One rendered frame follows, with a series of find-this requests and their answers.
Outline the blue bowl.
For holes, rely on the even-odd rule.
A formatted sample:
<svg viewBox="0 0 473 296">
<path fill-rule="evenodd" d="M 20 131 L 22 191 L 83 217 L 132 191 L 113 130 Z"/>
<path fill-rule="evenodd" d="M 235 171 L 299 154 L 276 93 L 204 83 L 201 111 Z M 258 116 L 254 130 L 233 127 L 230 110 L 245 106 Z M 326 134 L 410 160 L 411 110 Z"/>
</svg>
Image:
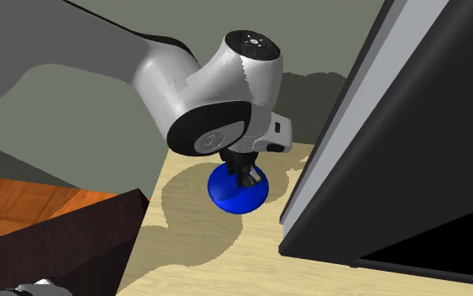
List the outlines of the blue bowl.
<svg viewBox="0 0 473 296">
<path fill-rule="evenodd" d="M 263 171 L 255 166 L 261 181 L 252 187 L 238 185 L 236 174 L 229 175 L 225 163 L 217 166 L 208 179 L 208 195 L 223 211 L 230 214 L 247 214 L 258 209 L 267 199 L 269 182 Z"/>
</svg>

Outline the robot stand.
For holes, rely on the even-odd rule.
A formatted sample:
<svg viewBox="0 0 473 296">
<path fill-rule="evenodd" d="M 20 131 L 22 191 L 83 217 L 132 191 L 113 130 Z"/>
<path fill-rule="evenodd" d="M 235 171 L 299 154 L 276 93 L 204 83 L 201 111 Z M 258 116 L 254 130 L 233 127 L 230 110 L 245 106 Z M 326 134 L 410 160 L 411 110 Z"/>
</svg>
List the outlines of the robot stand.
<svg viewBox="0 0 473 296">
<path fill-rule="evenodd" d="M 115 296 L 149 204 L 135 189 L 0 236 L 0 290 L 46 278 Z"/>
</svg>

